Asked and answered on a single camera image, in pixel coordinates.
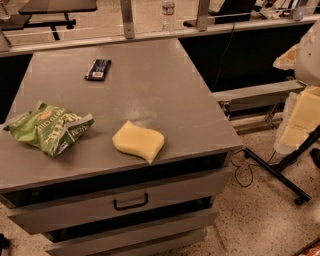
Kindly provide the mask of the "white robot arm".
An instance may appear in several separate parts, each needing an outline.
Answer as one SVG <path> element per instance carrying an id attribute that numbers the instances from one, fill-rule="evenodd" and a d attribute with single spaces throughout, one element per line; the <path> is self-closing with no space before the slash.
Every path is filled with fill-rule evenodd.
<path id="1" fill-rule="evenodd" d="M 278 57 L 273 66 L 281 70 L 292 69 L 295 79 L 306 84 L 299 94 L 289 94 L 276 134 L 274 150 L 289 154 L 320 124 L 320 20 L 298 44 Z"/>

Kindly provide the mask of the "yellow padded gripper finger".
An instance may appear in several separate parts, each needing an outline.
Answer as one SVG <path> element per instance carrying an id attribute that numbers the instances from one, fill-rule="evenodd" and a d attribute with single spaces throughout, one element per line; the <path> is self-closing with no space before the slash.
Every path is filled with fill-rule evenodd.
<path id="1" fill-rule="evenodd" d="M 295 66 L 297 46 L 292 46 L 284 54 L 277 57 L 273 62 L 273 67 L 280 70 L 293 70 Z"/>
<path id="2" fill-rule="evenodd" d="M 307 87 L 299 94 L 291 92 L 285 102 L 274 150 L 289 154 L 298 149 L 320 124 L 320 88 Z"/>

